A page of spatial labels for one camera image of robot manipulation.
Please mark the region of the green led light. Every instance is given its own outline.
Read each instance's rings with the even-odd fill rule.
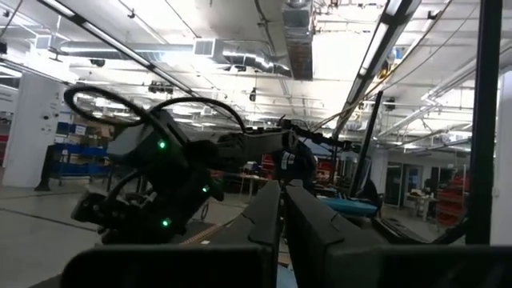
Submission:
[[[166,146],[167,146],[167,143],[165,143],[163,140],[160,140],[160,142],[158,142],[158,148],[164,149],[164,148],[166,148]]]
[[[165,219],[162,221],[162,226],[164,227],[168,227],[170,225],[170,220],[169,219]]]

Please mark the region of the table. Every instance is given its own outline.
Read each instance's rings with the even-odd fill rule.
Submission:
[[[412,194],[406,194],[406,197],[408,199],[412,199],[415,204],[414,204],[414,210],[416,212],[416,215],[418,215],[418,212],[419,212],[419,207],[421,205],[423,205],[423,215],[422,215],[422,220],[424,222],[426,222],[426,217],[428,215],[428,211],[429,211],[429,204],[431,202],[436,202],[437,199],[436,198],[431,198],[431,197],[428,197],[428,196],[417,196],[417,195],[412,195]]]
[[[268,182],[269,179],[262,178],[257,175],[246,175],[246,174],[240,174],[239,177],[242,179],[242,186],[240,187],[240,195],[242,195],[242,189],[243,189],[243,182],[245,179],[249,180],[249,201],[253,197],[253,189],[254,189],[254,183],[256,181],[258,182]]]

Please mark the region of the blue storage bin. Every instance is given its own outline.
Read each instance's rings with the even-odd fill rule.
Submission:
[[[377,211],[376,206],[354,200],[321,198],[320,201],[324,202],[338,213],[352,216],[369,216],[375,214]]]
[[[57,151],[67,150],[68,154],[80,154],[82,152],[82,147],[75,144],[57,143],[55,147]]]
[[[108,175],[110,166],[98,165],[96,163],[87,164],[88,173],[90,175]]]
[[[84,147],[82,149],[82,155],[105,157],[106,149],[101,147]]]
[[[63,162],[54,162],[52,172],[61,176],[83,176],[88,174],[87,164],[71,164]]]

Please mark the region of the ceiling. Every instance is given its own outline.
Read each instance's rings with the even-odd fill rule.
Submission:
[[[457,73],[474,66],[478,2],[422,1],[395,44],[394,72],[384,82],[376,80],[370,87],[373,92],[368,96],[384,90],[384,102],[395,101],[393,109],[384,105],[379,111],[376,139],[380,143],[393,147],[436,130],[470,130],[473,79],[455,80]],[[315,0],[311,8],[301,8],[299,12],[310,9],[309,16],[313,16],[313,25],[307,27],[311,33],[300,34],[302,44],[309,45],[304,51],[311,51],[302,59],[291,48],[290,35],[299,34],[296,26],[290,28],[290,19],[284,12],[291,9],[287,0],[61,0],[60,3],[138,53],[157,54],[159,58],[153,64],[199,95],[232,105],[249,125],[273,125],[273,119],[285,114],[311,126],[343,109],[386,1],[343,0],[338,8],[333,8],[328,5],[330,1]],[[18,0],[1,0],[0,9],[13,11],[17,4]],[[502,24],[504,50],[510,47],[512,38],[512,10],[507,9]],[[437,15],[437,20],[429,20],[429,14]],[[5,26],[7,21],[8,18],[0,17],[0,26]],[[6,31],[8,57],[24,63],[27,53],[30,59],[54,58],[48,46],[36,45],[40,42],[36,37],[43,39],[48,35],[55,36],[50,46],[73,55],[58,56],[62,61],[59,69],[66,67],[68,78],[107,87],[145,105],[182,95],[178,88],[174,88],[172,96],[149,92],[152,81],[164,82],[159,76],[136,62],[112,56],[113,52],[98,46],[102,45],[99,39],[36,0],[21,4]],[[217,39],[219,46],[224,47],[224,56],[226,49],[256,55],[256,64],[235,65],[237,62],[227,61],[226,57],[194,56],[196,41],[206,39]],[[102,55],[112,56],[104,58],[104,65],[90,61],[98,60],[97,57],[83,57],[99,50],[103,51]],[[297,64],[301,69],[306,67],[304,57],[312,69],[313,77],[309,81],[296,75]],[[273,68],[262,69],[258,59],[271,63]],[[509,60],[508,53],[504,53],[502,62]],[[38,67],[48,66],[47,60],[44,63]],[[254,102],[249,97],[253,88],[256,88]],[[424,95],[435,88],[439,91],[436,97],[426,99]],[[345,135],[362,135],[373,105],[371,98],[364,103],[347,123]],[[218,115],[200,114],[200,106],[183,109],[188,109],[182,113],[186,122],[200,129],[231,125]],[[428,113],[419,113],[420,109]],[[323,127],[326,134],[333,123],[335,120]],[[435,141],[440,141],[439,134],[435,137]],[[415,143],[417,146],[433,144],[431,138]]]

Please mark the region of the air duct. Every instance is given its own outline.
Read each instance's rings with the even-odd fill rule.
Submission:
[[[313,1],[286,0],[282,17],[294,78],[313,80]]]
[[[279,63],[280,57],[272,57],[263,52],[243,49],[217,39],[197,39],[193,45],[187,44],[130,44],[130,48],[151,62],[168,62],[180,58],[180,54],[192,54],[209,58],[217,64],[227,66],[248,66],[269,74],[291,77],[290,70]],[[63,42],[59,49],[67,56],[130,60],[124,54],[102,42]]]

